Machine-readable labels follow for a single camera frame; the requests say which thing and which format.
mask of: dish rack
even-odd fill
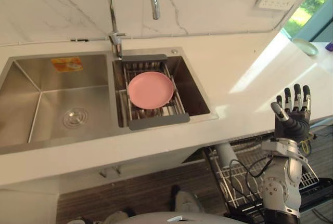
[[[122,106],[126,108],[128,126],[131,130],[156,127],[168,124],[185,123],[189,114],[185,112],[174,78],[167,67],[166,55],[124,56],[121,63],[126,92],[122,96]],[[143,72],[160,72],[167,76],[173,85],[173,96],[164,106],[152,110],[139,108],[132,104],[129,97],[129,83]]]
[[[264,153],[261,150],[262,139],[247,140],[245,142],[231,143],[237,159],[250,167],[254,162],[261,158],[267,157],[268,153]],[[207,147],[205,150],[206,157],[209,164],[214,172],[216,181],[221,189],[227,208],[229,209],[230,216],[243,216],[243,221],[248,223],[263,223],[262,215],[258,212],[258,209],[262,208],[262,197],[260,195],[259,187],[262,182],[262,177],[253,178],[248,175],[248,184],[252,192],[248,189],[245,183],[245,175],[247,171],[240,164],[234,163],[231,167],[233,185],[242,194],[238,193],[230,183],[229,167],[222,168],[220,166],[219,157],[214,147]],[[257,162],[252,168],[252,174],[258,174],[268,159]],[[306,190],[309,187],[313,187],[319,183],[317,175],[313,172],[303,172],[300,183],[300,192]]]

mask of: orange sticker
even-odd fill
[[[78,56],[51,59],[52,64],[58,72],[82,71],[82,63]]]

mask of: robot finger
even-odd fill
[[[288,113],[291,110],[292,104],[291,104],[291,93],[289,88],[285,88],[285,111]]]
[[[293,102],[293,109],[292,111],[298,112],[301,109],[302,105],[302,97],[301,97],[301,86],[299,84],[295,84],[293,86],[295,90],[295,98]]]
[[[281,95],[278,95],[278,96],[276,97],[276,102],[279,104],[279,106],[282,107],[282,97],[281,97]]]
[[[303,86],[303,105],[302,105],[302,111],[311,111],[311,96],[310,96],[310,88],[307,85]]]
[[[289,119],[288,114],[277,102],[271,103],[271,108],[280,122],[285,122]]]

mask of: purple object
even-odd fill
[[[333,41],[331,41],[330,43],[328,43],[325,48],[329,51],[333,51]]]

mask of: double sink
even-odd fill
[[[190,121],[212,118],[181,48],[124,54],[166,54]],[[0,75],[0,154],[132,133],[121,62],[111,52],[9,58]]]

